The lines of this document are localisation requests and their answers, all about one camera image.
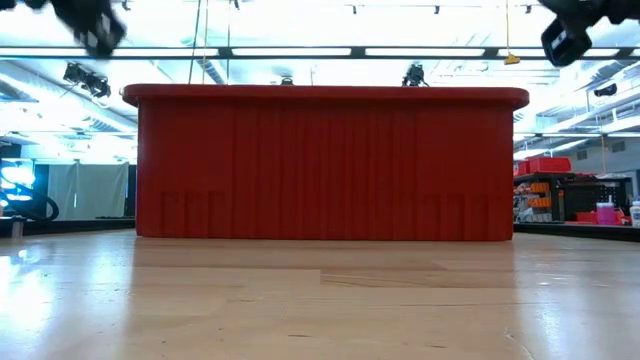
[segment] red bin rim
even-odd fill
[[[234,98],[313,100],[405,100],[505,103],[514,110],[529,104],[529,92],[519,88],[356,87],[274,85],[134,84],[124,88],[123,99],[138,106],[141,98]]]

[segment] light wood surface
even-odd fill
[[[638,359],[640,245],[0,239],[0,359]]]

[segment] white bottle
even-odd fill
[[[631,213],[631,224],[633,227],[640,228],[640,201],[634,201],[629,212]]]

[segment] gray curtain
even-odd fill
[[[60,208],[58,220],[123,216],[128,168],[126,163],[49,166],[48,194]]]

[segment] ceiling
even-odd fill
[[[127,38],[121,44],[125,48],[188,49],[194,39],[198,47],[506,47],[504,5],[504,0],[239,0],[236,8],[233,1],[227,0],[129,0],[129,10],[120,1],[114,2],[114,10],[128,27]],[[510,0],[509,45],[539,47],[540,34],[553,18],[534,0]],[[0,24],[0,47],[77,46],[50,6],[33,12],[20,5],[12,12],[0,13]],[[637,27],[634,22],[614,27],[601,21],[590,30],[590,35],[596,47],[633,47],[640,44]],[[70,61],[107,76],[113,95],[93,101],[82,89],[70,88],[62,79]],[[399,86],[413,62],[275,58],[205,61],[209,71],[204,72],[196,63],[191,82],[279,84],[283,76],[289,76],[297,85]],[[510,66],[486,60],[420,63],[431,86],[515,86],[529,90],[531,105],[514,117],[515,130],[522,133],[596,132],[599,126],[619,118],[612,116],[612,109],[594,116],[589,116],[590,113],[612,103],[618,108],[638,100],[634,98],[637,85],[634,61],[582,61],[561,70],[541,60]],[[187,83],[190,68],[189,60],[0,58],[0,131],[5,140],[34,145],[32,157],[42,161],[83,158],[92,152],[85,151],[87,148],[101,148],[90,146],[94,138],[110,139],[126,151],[89,154],[83,159],[135,161],[133,134],[137,112],[121,100],[119,91],[133,83]],[[612,79],[620,87],[616,96],[592,96],[593,89]],[[635,116],[635,107],[626,107],[622,109],[622,118]],[[568,127],[558,125],[581,115],[582,121]],[[90,135],[97,131],[104,134]],[[575,141],[520,135],[515,140],[516,153]]]

